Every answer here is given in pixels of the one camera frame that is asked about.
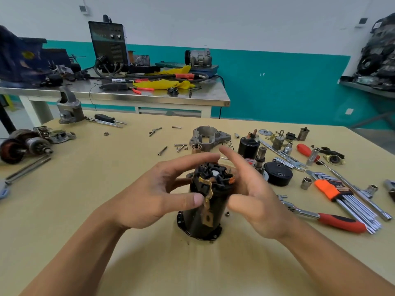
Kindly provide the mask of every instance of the beige tabletop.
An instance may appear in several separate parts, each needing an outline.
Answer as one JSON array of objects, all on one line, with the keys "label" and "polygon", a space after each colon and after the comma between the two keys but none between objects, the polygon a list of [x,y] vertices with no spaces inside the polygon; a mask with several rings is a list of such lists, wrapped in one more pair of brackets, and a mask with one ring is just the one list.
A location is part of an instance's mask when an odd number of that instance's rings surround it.
[{"label": "beige tabletop", "polygon": [[[54,145],[52,160],[20,178],[8,198],[0,200],[0,294],[17,295],[53,258],[86,217],[100,204],[124,189],[143,172],[177,153],[173,144],[188,142],[194,128],[210,125],[239,140],[254,128],[299,133],[305,125],[229,119],[202,119],[111,113],[128,125],[122,129],[83,121],[47,125],[76,133],[77,138]],[[182,126],[172,129],[171,126]],[[344,127],[307,125],[307,145],[327,146],[346,156],[335,166],[360,188],[377,184],[374,201],[395,216],[395,203],[383,180],[395,178],[395,156]],[[152,137],[148,132],[163,127]],[[168,149],[162,156],[157,153]],[[306,157],[293,150],[295,158]],[[266,160],[274,153],[267,151]],[[27,164],[1,163],[6,177]],[[223,159],[221,163],[229,164]],[[323,166],[313,171],[328,172]],[[273,187],[296,206],[321,213],[345,215],[337,204],[314,186],[302,190],[306,174],[293,171],[286,187]],[[185,192],[182,187],[175,192]],[[176,225],[177,213],[164,216],[147,229],[127,231],[119,241],[104,274],[99,295],[319,295],[317,288],[290,252],[278,242],[264,239],[238,214],[223,217],[221,236],[213,244],[188,237]],[[316,229],[392,283],[395,283],[395,221],[384,222],[376,234],[352,234],[306,219]]]}]

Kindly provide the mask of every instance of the workbench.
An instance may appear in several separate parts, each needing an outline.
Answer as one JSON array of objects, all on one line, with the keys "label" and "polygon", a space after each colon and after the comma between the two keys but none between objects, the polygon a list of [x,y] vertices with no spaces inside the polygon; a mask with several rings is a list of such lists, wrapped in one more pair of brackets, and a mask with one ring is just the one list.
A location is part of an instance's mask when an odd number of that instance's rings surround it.
[{"label": "workbench", "polygon": [[[395,156],[345,127],[119,112],[112,115],[128,125],[119,129],[87,121],[47,123],[53,129],[75,132],[77,138],[54,145],[52,160],[18,179],[8,198],[0,201],[2,295],[21,292],[100,204],[157,162],[190,154],[191,148],[177,153],[173,145],[187,143],[193,129],[200,125],[231,134],[235,150],[240,141],[234,138],[235,132],[245,136],[256,128],[297,134],[307,126],[310,133],[304,144],[327,146],[345,154],[347,164],[333,168],[362,189],[378,185],[375,203],[395,216],[395,203],[382,184],[395,175]],[[148,137],[149,131],[158,127],[163,129]],[[159,157],[157,153],[164,146],[168,149]],[[297,152],[296,145],[292,156],[302,162],[307,159]],[[274,157],[268,150],[266,161]],[[18,165],[2,163],[0,176],[5,178],[32,160]],[[224,159],[220,163],[231,164]],[[314,165],[310,170],[328,173],[324,166]],[[277,194],[288,195],[287,200],[301,209],[346,216],[314,185],[307,191],[300,188],[305,173],[294,170],[293,174],[288,186],[273,186]],[[184,186],[174,192],[187,190]],[[98,295],[321,295],[291,253],[277,241],[259,236],[241,215],[231,212],[229,217],[224,216],[222,234],[213,243],[187,236],[177,227],[176,216],[177,212],[170,213],[146,229],[126,231],[111,257]],[[378,233],[358,235],[304,219],[395,283],[391,259],[395,220],[379,219],[383,228]]]},{"label": "workbench", "polygon": [[[65,80],[64,85],[76,95],[82,104],[134,107],[136,113],[143,111],[153,113],[157,109],[174,109],[180,110],[184,115],[210,118],[212,106],[230,106],[230,99],[225,88],[215,79],[196,83],[196,86],[202,88],[194,90],[191,97],[189,97],[187,89],[179,89],[179,94],[176,97],[168,95],[166,89],[141,91],[141,95],[135,94],[132,90],[104,91],[100,89],[101,80],[75,82]],[[57,102],[60,99],[59,88],[49,87],[38,89],[0,87],[0,94],[18,95],[35,127],[54,118],[47,102]]]}]

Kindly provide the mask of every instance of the fingernail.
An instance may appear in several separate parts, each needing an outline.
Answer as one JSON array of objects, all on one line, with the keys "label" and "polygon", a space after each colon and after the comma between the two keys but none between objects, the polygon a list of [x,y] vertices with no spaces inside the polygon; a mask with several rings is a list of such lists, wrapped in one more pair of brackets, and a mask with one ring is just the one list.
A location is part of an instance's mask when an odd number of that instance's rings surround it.
[{"label": "fingernail", "polygon": [[200,193],[195,193],[194,194],[195,206],[200,206],[201,204],[203,204],[203,200],[204,200],[204,197],[203,197],[202,194],[200,194]]}]

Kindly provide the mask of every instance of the black motor part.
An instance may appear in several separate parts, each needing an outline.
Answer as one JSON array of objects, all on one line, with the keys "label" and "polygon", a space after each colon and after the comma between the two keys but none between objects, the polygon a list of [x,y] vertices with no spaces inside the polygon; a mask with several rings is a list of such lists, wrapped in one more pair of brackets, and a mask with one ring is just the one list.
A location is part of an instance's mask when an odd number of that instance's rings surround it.
[{"label": "black motor part", "polygon": [[265,171],[269,175],[267,180],[270,184],[284,187],[289,184],[292,179],[292,171],[287,166],[279,162],[267,162],[264,165]]},{"label": "black motor part", "polygon": [[358,73],[363,76],[368,76],[380,68],[382,61],[382,56],[378,54],[365,56],[359,61],[357,68]]},{"label": "black motor part", "polygon": [[195,169],[190,191],[201,193],[204,203],[195,209],[180,211],[177,225],[198,240],[213,241],[221,234],[220,220],[233,192],[235,177],[224,166],[204,163]]},{"label": "black motor part", "polygon": [[255,140],[256,129],[254,130],[254,133],[255,134],[248,133],[247,136],[240,139],[237,153],[244,159],[255,159],[255,156],[258,153],[259,145],[261,143]]}]

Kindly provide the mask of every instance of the hand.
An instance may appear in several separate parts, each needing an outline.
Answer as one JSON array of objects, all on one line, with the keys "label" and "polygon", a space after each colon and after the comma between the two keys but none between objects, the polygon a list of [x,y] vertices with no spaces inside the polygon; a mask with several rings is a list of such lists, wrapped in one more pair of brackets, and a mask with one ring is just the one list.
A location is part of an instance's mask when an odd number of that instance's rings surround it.
[{"label": "hand", "polygon": [[280,239],[288,235],[297,218],[280,202],[270,185],[245,159],[226,146],[220,151],[237,169],[235,192],[228,208],[240,213],[265,238]]},{"label": "hand", "polygon": [[169,193],[191,183],[190,178],[177,179],[180,174],[205,162],[217,162],[219,158],[219,154],[201,153],[159,162],[107,202],[116,223],[122,228],[143,229],[166,213],[200,206],[202,194]]}]

